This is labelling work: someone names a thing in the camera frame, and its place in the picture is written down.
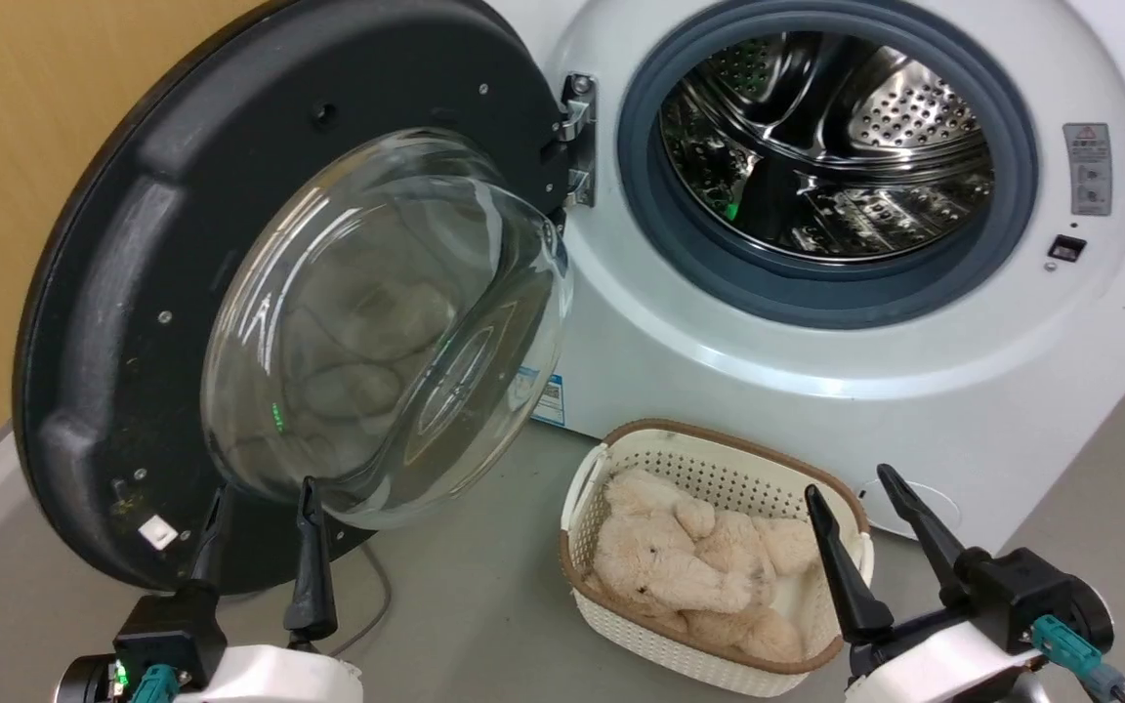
washing machine door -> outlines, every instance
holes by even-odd
[[[559,103],[478,0],[267,3],[183,58],[78,183],[18,335],[34,497],[111,577],[225,593],[468,488],[526,422],[570,299]]]

floor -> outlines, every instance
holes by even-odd
[[[468,497],[433,520],[371,540],[394,605],[349,651],[367,699],[416,702],[744,700],[695,684],[594,636],[559,568],[558,515],[593,443],[534,425]],[[1110,660],[1125,672],[1125,402],[1014,538],[1107,597],[1119,636]],[[334,565],[343,631],[357,632],[381,593],[361,552]],[[876,595],[901,618],[932,609],[935,587],[916,543],[878,535]],[[289,591],[222,606],[233,643],[282,643]],[[137,593],[71,556],[29,506],[0,529],[0,700],[48,700],[76,655],[108,650]],[[840,702],[840,658],[782,697]],[[1066,676],[1047,677],[1056,703],[1086,703]]]

stuffed animal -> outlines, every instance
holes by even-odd
[[[678,612],[737,613],[753,600],[746,574],[698,559],[692,534],[714,529],[714,507],[641,469],[606,485],[611,516],[597,531],[593,570],[603,593],[645,618],[683,629]]]
[[[781,577],[795,577],[818,564],[818,542],[808,522],[791,517],[754,517],[754,526]]]
[[[698,559],[696,546],[666,512],[612,515],[597,531],[593,570],[605,591],[638,610],[738,613],[753,601],[745,574]]]
[[[669,512],[693,540],[710,534],[710,530],[714,529],[714,506],[645,469],[618,472],[606,485],[606,503],[611,503],[611,512],[615,515]]]
[[[807,530],[802,532],[786,523],[798,523]],[[802,574],[818,560],[818,547],[809,525],[722,511],[714,516],[714,531],[698,542],[698,557],[728,574],[749,575],[754,597],[740,613],[684,611],[688,634],[711,646],[736,647],[758,659],[798,663],[803,657],[801,633],[772,603],[781,566],[788,577]]]
[[[585,586],[593,588],[600,595],[606,596],[613,604],[619,605],[622,611],[629,611],[629,613],[637,613],[642,618],[655,620],[662,627],[674,629],[680,634],[688,632],[688,623],[687,620],[684,620],[684,615],[657,601],[637,602],[630,601],[628,597],[613,595],[611,589],[606,588],[605,584],[602,584],[602,579],[597,578],[597,574],[590,574],[588,577],[585,577],[584,583]]]
[[[734,511],[716,513],[714,530],[698,540],[698,558],[724,574],[746,574],[755,603],[775,601],[776,569],[755,517]]]

front-load washing machine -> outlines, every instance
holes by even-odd
[[[541,414],[762,441],[904,529],[871,490],[889,462],[963,542],[1005,542],[1125,391],[1125,3],[618,0],[555,26],[546,76],[597,84],[596,192]]]
[[[996,548],[1125,390],[1125,3],[266,3],[86,170],[17,360],[37,502],[143,586],[225,481],[261,588],[304,475],[398,524],[538,396],[759,441],[898,529],[889,462]]]

white plastic basket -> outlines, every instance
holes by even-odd
[[[800,628],[807,659],[768,663],[735,649],[713,648],[616,605],[584,577],[593,565],[597,530],[611,514],[603,487],[615,472],[642,468],[674,481],[716,507],[749,515],[808,521],[803,494],[817,485],[840,525],[840,540],[870,583],[875,568],[870,524],[852,490],[825,471],[749,441],[669,420],[641,420],[616,429],[590,451],[562,506],[562,570],[590,627],[651,663],[728,691],[770,699],[801,684],[840,652],[840,627],[821,566],[777,582],[775,609]]]

